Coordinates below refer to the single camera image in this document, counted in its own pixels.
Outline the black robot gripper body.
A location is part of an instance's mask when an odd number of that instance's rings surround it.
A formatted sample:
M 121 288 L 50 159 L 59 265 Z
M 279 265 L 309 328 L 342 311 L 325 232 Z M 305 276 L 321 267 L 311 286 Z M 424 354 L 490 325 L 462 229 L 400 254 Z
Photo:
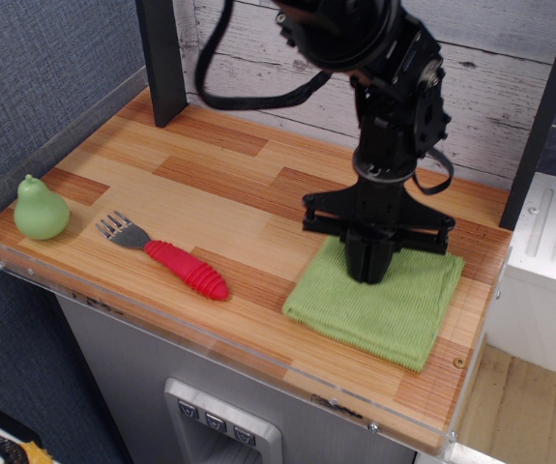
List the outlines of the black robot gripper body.
M 405 184 L 416 180 L 413 164 L 394 172 L 371 165 L 349 188 L 305 195 L 303 228 L 339 237 L 349 255 L 405 247 L 444 254 L 455 220 L 407 192 Z

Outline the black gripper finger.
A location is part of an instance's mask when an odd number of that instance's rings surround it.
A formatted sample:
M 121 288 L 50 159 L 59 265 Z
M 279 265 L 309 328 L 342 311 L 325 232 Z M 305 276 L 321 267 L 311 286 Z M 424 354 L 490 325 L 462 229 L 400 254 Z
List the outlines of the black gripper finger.
M 382 281 L 389 269 L 395 252 L 395 242 L 382 239 L 370 242 L 367 249 L 366 282 L 376 284 Z
M 367 281 L 366 238 L 356 231 L 348 231 L 345 236 L 344 250 L 348 274 L 356 281 Z

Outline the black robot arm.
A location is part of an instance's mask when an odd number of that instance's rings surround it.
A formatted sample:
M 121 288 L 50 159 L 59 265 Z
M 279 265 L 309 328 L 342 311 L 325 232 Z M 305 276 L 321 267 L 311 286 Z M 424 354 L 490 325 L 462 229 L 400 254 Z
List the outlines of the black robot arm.
M 346 73 L 360 139 L 355 185 L 306 195 L 304 228 L 339 237 L 348 274 L 380 282 L 403 248 L 443 254 L 453 218 L 417 202 L 404 185 L 419 160 L 446 138 L 445 73 L 439 43 L 398 1 L 280 1 L 277 22 L 289 44 L 325 73 Z

